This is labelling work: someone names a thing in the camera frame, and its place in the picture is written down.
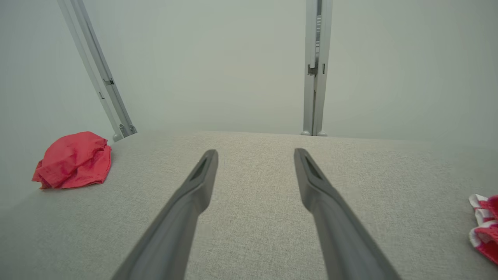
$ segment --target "gray textured table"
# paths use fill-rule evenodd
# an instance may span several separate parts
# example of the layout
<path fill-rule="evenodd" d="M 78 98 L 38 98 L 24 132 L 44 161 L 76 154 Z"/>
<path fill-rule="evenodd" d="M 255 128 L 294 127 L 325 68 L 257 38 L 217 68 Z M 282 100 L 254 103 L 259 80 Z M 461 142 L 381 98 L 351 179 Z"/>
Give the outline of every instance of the gray textured table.
<path fill-rule="evenodd" d="M 138 133 L 106 182 L 39 191 L 0 217 L 0 278 L 108 279 L 207 149 L 219 153 L 186 279 L 325 279 L 302 206 L 307 149 L 404 279 L 498 279 L 475 251 L 467 198 L 498 193 L 494 151 L 424 142 L 200 132 Z"/>

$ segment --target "white wall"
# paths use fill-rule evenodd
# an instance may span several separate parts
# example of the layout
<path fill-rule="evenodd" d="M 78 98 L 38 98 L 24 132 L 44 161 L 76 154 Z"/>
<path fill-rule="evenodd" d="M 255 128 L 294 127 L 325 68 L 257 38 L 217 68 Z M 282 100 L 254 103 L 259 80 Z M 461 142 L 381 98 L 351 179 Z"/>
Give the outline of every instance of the white wall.
<path fill-rule="evenodd" d="M 305 1 L 84 3 L 138 131 L 302 132 Z"/>
<path fill-rule="evenodd" d="M 323 130 L 498 149 L 498 1 L 334 0 Z"/>
<path fill-rule="evenodd" d="M 111 124 L 56 0 L 0 2 L 0 210 L 38 190 L 36 164 L 58 138 Z"/>

